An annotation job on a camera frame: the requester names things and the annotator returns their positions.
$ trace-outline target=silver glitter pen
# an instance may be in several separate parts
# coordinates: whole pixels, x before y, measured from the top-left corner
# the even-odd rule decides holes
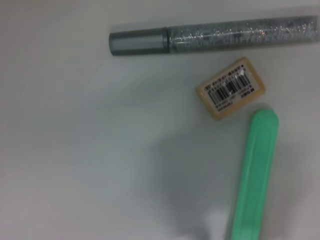
[[[320,41],[318,15],[112,32],[113,56],[171,54]]]

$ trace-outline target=eraser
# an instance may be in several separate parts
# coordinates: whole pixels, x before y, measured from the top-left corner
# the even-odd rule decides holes
[[[232,114],[265,91],[257,71],[246,57],[196,89],[205,107],[216,120]]]

